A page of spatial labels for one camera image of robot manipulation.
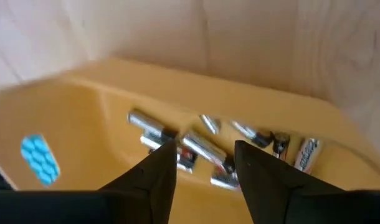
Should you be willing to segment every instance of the blue hexagon pattern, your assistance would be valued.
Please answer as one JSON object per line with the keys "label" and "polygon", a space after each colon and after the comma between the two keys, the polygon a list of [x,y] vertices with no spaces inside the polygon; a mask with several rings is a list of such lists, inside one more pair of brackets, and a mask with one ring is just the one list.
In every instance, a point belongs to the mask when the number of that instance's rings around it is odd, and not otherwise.
{"label": "blue hexagon pattern", "polygon": [[21,155],[42,184],[53,184],[59,177],[59,166],[42,135],[25,137],[21,142]]}

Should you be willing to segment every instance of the blue sticker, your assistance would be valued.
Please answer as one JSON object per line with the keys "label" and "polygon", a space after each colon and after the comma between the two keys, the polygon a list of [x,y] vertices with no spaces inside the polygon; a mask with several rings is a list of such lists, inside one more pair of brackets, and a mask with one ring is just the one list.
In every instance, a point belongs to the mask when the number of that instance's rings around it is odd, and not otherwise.
{"label": "blue sticker", "polygon": [[59,177],[60,168],[40,134],[33,134],[22,140],[21,156],[42,184],[53,184]]}

